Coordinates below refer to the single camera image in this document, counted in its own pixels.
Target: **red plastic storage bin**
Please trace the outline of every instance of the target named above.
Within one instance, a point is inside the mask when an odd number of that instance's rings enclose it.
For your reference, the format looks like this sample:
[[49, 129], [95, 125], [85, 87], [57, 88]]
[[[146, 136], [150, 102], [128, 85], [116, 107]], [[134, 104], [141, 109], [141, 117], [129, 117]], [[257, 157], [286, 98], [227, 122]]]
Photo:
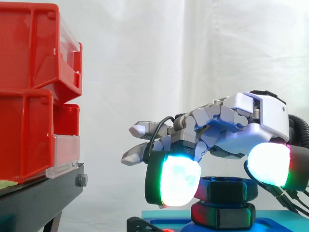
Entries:
[[47, 89], [0, 90], [0, 111], [0, 180], [23, 183], [77, 168], [78, 105], [54, 105]]
[[65, 103], [82, 94], [82, 45], [58, 6], [0, 2], [0, 88], [45, 88]]

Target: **yellow object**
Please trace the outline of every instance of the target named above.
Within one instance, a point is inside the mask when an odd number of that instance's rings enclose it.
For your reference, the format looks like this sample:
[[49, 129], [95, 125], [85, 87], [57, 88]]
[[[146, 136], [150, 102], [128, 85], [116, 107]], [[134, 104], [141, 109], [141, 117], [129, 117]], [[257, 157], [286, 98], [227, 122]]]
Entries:
[[17, 185], [17, 182], [10, 181], [10, 180], [0, 180], [0, 189], [9, 187], [9, 186], [15, 186]]

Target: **glowing led light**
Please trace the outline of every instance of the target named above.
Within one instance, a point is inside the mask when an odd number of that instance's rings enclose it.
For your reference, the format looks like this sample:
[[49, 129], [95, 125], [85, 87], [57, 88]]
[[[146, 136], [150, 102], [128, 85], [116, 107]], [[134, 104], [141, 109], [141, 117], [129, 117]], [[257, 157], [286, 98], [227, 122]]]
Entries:
[[283, 144], [261, 143], [248, 156], [248, 169], [259, 181], [284, 186], [289, 174], [290, 149]]
[[168, 206], [182, 206], [194, 197], [201, 167], [187, 157], [168, 156], [163, 163], [161, 175], [161, 199]]

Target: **blue platform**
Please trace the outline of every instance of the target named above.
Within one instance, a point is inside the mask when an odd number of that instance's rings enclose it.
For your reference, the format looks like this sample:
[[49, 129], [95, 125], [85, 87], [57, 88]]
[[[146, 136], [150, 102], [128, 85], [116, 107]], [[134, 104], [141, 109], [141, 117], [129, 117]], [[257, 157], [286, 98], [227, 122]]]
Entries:
[[[309, 219], [291, 211], [258, 210], [256, 217], [251, 230], [242, 232], [309, 232]], [[172, 229], [175, 232], [214, 231], [190, 223], [190, 210], [143, 211], [141, 218], [161, 229]]]

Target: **white backdrop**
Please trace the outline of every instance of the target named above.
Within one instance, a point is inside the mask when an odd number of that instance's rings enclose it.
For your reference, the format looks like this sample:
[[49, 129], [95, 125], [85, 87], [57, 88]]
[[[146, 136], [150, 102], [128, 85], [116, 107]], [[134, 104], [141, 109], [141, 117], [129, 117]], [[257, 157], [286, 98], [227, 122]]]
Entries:
[[[127, 218], [156, 209], [144, 199], [146, 165], [120, 163], [141, 143], [128, 132], [139, 120], [258, 89], [277, 93], [290, 113], [309, 121], [306, 0], [53, 2], [84, 45], [83, 96], [74, 102], [89, 177], [64, 210], [60, 232], [124, 232]], [[203, 175], [246, 177], [243, 162], [206, 154], [201, 166]], [[261, 189], [254, 203], [281, 209]]]

